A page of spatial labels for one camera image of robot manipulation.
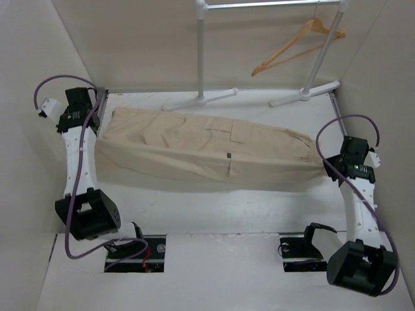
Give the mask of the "beige trousers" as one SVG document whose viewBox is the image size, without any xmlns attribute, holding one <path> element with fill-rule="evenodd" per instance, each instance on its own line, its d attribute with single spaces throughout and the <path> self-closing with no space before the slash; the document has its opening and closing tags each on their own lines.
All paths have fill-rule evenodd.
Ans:
<svg viewBox="0 0 415 311">
<path fill-rule="evenodd" d="M 306 187 L 325 179 L 314 139 L 281 128 L 209 115 L 119 107 L 95 145 L 102 173 L 127 170 L 190 183 Z"/>
</svg>

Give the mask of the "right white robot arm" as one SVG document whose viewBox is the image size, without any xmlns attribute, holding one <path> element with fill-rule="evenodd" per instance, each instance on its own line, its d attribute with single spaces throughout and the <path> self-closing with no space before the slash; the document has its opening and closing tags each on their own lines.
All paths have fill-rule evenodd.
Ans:
<svg viewBox="0 0 415 311">
<path fill-rule="evenodd" d="M 330 285 L 364 295 L 382 295 L 398 266 L 374 216 L 374 169 L 378 155 L 368 141 L 345 136 L 340 153 L 327 159 L 327 175 L 338 182 L 346 213 L 346 240 L 328 225 L 310 223 L 302 236 L 281 237 L 278 253 L 286 272 L 324 271 Z"/>
</svg>

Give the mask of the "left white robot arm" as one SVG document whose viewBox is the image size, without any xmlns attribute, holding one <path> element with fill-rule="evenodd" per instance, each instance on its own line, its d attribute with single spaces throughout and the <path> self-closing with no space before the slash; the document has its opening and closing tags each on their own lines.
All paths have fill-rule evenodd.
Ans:
<svg viewBox="0 0 415 311">
<path fill-rule="evenodd" d="M 70 239 L 93 240 L 118 233 L 121 216 L 116 204 L 98 187 L 95 144 L 101 125 L 99 108 L 106 91 L 76 87 L 65 92 L 68 105 L 60 115 L 57 132 L 65 143 L 67 181 L 64 197 L 56 201 L 55 211 L 65 224 L 65 252 L 70 259 L 81 259 L 70 248 Z"/>
</svg>

